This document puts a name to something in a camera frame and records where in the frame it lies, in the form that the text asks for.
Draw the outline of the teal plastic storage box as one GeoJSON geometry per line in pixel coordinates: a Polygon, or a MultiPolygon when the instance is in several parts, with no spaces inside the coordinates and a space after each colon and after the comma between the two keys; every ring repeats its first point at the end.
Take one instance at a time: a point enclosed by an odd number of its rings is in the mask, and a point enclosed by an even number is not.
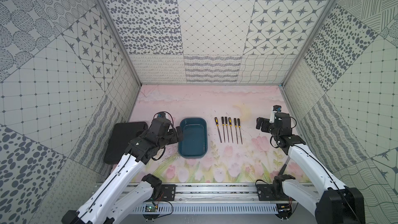
{"type": "Polygon", "coordinates": [[[183,141],[178,152],[185,159],[203,158],[208,151],[207,123],[203,118],[185,118],[180,122],[183,141]]]}

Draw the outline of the file tool yellow black handle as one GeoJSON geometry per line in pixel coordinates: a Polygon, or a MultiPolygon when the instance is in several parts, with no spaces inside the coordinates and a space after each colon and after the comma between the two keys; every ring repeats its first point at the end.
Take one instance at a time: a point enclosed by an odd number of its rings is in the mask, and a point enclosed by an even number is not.
{"type": "Polygon", "coordinates": [[[220,143],[222,143],[221,133],[220,133],[220,129],[219,129],[219,121],[218,121],[217,117],[215,117],[215,123],[216,123],[217,131],[218,131],[220,143]]]}
{"type": "Polygon", "coordinates": [[[231,130],[231,140],[232,140],[232,143],[234,143],[233,132],[232,132],[232,119],[231,119],[231,117],[228,117],[228,122],[229,122],[230,130],[231,130]]]}
{"type": "Polygon", "coordinates": [[[224,117],[221,117],[221,121],[222,121],[222,128],[223,128],[223,139],[224,139],[224,143],[226,142],[226,136],[225,136],[225,121],[224,121],[224,117]]]}
{"type": "Polygon", "coordinates": [[[228,143],[230,142],[230,138],[229,138],[229,133],[228,133],[228,118],[224,117],[224,121],[225,121],[225,126],[226,126],[226,132],[227,132],[227,137],[228,137],[228,143]]]}
{"type": "Polygon", "coordinates": [[[236,134],[236,143],[239,144],[238,134],[237,134],[237,119],[234,118],[234,126],[235,126],[235,134],[236,134]]]}
{"type": "Polygon", "coordinates": [[[242,133],[241,133],[241,124],[240,124],[240,119],[239,118],[237,119],[237,125],[238,125],[238,128],[239,128],[240,142],[241,142],[241,144],[243,144],[243,137],[242,137],[242,133]]]}

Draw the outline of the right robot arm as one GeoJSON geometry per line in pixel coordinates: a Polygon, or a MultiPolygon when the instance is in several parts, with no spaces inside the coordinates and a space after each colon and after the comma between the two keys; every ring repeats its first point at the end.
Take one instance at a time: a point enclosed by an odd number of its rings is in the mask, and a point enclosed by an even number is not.
{"type": "Polygon", "coordinates": [[[293,134],[292,117],[274,106],[271,117],[257,118],[256,128],[271,135],[270,143],[280,148],[307,175],[316,192],[292,175],[280,171],[273,179],[271,193],[277,199],[295,200],[319,224],[364,224],[364,197],[334,176],[310,151],[305,141],[293,134]]]}

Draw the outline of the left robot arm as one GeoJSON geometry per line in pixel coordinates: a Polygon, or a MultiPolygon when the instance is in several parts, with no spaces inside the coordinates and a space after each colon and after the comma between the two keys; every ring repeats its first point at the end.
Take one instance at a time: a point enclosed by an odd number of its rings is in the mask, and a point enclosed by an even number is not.
{"type": "Polygon", "coordinates": [[[182,142],[180,127],[174,126],[170,113],[154,115],[149,129],[132,139],[117,167],[101,187],[78,210],[69,210],[61,222],[64,224],[118,224],[144,202],[162,199],[162,181],[145,175],[127,195],[122,193],[132,179],[150,161],[158,161],[159,151],[167,145],[182,142]]]}

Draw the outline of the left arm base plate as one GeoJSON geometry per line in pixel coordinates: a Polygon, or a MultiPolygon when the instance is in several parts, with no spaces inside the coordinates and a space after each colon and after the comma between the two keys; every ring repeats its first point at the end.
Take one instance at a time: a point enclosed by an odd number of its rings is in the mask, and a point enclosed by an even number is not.
{"type": "Polygon", "coordinates": [[[159,185],[154,188],[153,201],[174,201],[176,195],[175,184],[159,185]]]}

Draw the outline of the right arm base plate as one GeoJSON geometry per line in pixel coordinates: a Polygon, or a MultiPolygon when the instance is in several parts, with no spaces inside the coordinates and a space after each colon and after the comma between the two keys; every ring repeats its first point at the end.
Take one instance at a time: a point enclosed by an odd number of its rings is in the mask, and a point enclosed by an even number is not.
{"type": "Polygon", "coordinates": [[[273,193],[272,185],[269,184],[256,184],[257,195],[259,201],[286,201],[289,202],[289,197],[286,195],[278,196],[273,193]]]}

